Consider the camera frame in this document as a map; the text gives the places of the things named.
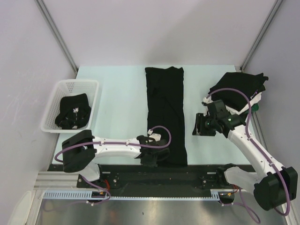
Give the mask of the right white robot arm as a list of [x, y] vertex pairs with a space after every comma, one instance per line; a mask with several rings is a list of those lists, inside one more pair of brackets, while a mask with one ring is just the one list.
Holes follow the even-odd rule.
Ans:
[[193, 135], [222, 134], [249, 161], [255, 173], [246, 172], [234, 164], [217, 169], [216, 182], [221, 188], [236, 185], [251, 193], [264, 210], [290, 206], [297, 196], [298, 173], [293, 167], [278, 162], [250, 133], [246, 120], [230, 113], [223, 101], [204, 102], [205, 113], [197, 113]]

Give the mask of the white plastic laundry basket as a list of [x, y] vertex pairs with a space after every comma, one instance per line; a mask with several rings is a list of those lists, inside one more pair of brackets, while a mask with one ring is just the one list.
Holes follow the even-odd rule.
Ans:
[[89, 129], [99, 83], [88, 79], [59, 81], [46, 105], [41, 130], [48, 133], [78, 133]]

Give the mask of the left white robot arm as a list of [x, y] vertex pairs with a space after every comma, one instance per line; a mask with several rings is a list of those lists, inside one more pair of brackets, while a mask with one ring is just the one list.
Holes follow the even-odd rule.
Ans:
[[163, 139], [160, 134], [150, 129], [146, 136], [126, 140], [113, 140], [96, 137], [91, 130], [83, 130], [62, 143], [62, 150], [55, 155], [55, 160], [62, 155], [63, 172], [79, 173], [87, 182], [97, 188], [103, 184], [100, 165], [93, 163], [95, 158], [125, 157], [139, 159], [140, 164], [156, 167], [157, 162], [170, 154], [171, 134]]

